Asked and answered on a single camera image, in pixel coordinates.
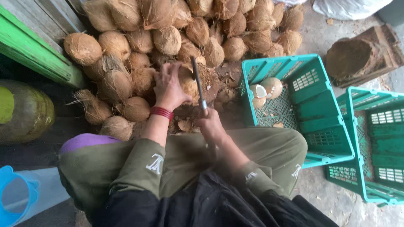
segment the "black cloth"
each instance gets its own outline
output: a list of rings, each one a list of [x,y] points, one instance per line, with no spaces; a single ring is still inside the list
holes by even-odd
[[[291,201],[269,190],[257,198],[248,188],[234,185],[206,170],[170,198],[159,200],[146,190],[115,192],[98,212],[94,226],[337,227],[301,196]]]

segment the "plastic crate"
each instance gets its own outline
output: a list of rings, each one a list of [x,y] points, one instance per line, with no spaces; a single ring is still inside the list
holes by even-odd
[[[273,126],[298,130],[308,153],[302,168],[352,160],[354,151],[330,81],[316,54],[246,60],[242,63],[240,94],[247,126]],[[281,95],[262,109],[253,108],[249,85],[268,77],[287,83]]]
[[[404,204],[404,94],[349,87],[337,102],[356,156],[326,166],[327,180],[365,202]]]

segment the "person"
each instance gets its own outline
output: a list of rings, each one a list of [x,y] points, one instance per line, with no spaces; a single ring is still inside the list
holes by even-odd
[[[299,132],[225,131],[208,109],[201,133],[167,136],[165,113],[192,100],[180,67],[155,75],[155,111],[140,138],[82,134],[62,146],[62,184],[93,226],[337,226],[303,197],[289,199],[307,153]],[[209,158],[206,141],[220,155]]]

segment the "white logo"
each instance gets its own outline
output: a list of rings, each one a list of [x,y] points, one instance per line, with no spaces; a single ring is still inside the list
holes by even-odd
[[[154,154],[152,157],[154,156],[157,156],[157,159],[151,165],[147,165],[146,168],[154,170],[157,174],[160,174],[160,163],[164,161],[164,158],[159,154]]]

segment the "green pants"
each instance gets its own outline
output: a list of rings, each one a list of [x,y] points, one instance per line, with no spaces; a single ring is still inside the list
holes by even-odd
[[[227,134],[286,195],[291,194],[307,153],[306,140],[299,132],[257,127],[229,130]],[[60,156],[62,184],[87,217],[92,217],[107,201],[110,184],[118,177],[135,143],[87,146]],[[212,161],[207,152],[200,133],[168,136],[160,196],[173,195],[210,167]]]

